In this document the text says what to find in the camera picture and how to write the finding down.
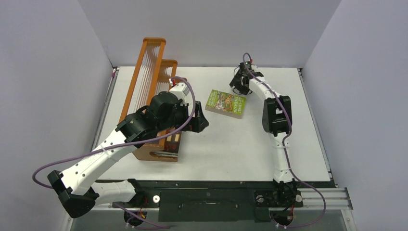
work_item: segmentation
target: wall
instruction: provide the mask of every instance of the wall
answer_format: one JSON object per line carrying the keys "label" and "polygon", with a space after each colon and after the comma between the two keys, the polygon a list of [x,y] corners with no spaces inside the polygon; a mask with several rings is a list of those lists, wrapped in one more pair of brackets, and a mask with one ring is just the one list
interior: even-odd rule
{"label": "wall", "polygon": [[2,1],[0,31],[0,230],[61,230],[31,174],[90,150],[112,68],[76,0]]}
{"label": "wall", "polygon": [[407,230],[408,2],[343,0],[303,76],[357,227]]}
{"label": "wall", "polygon": [[340,0],[79,0],[114,65],[134,66],[144,37],[181,66],[303,67]]}

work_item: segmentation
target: book cover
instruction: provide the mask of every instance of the book cover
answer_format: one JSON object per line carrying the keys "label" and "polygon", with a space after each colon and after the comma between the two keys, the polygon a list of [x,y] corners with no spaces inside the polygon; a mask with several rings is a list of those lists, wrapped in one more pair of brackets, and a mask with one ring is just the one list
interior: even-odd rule
{"label": "book cover", "polygon": [[210,112],[241,119],[246,98],[226,92],[211,90],[205,109]]}

